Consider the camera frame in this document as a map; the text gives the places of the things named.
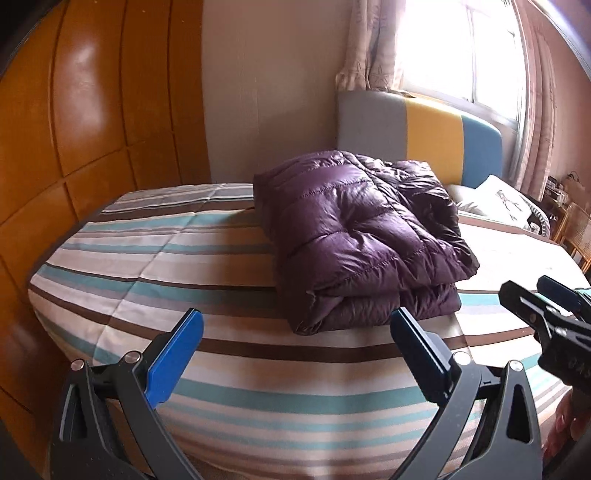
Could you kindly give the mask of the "right hand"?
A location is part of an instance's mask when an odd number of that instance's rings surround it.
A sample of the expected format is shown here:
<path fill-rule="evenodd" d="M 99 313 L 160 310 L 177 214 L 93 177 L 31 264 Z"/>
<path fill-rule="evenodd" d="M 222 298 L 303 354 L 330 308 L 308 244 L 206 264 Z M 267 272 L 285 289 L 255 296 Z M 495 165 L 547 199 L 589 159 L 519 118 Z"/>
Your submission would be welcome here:
<path fill-rule="evenodd" d="M 590 422 L 590 409 L 574 412 L 572 396 L 573 390 L 569 390 L 556 408 L 554 423 L 542 447 L 544 462 L 554 458 L 568 440 L 578 441 Z"/>

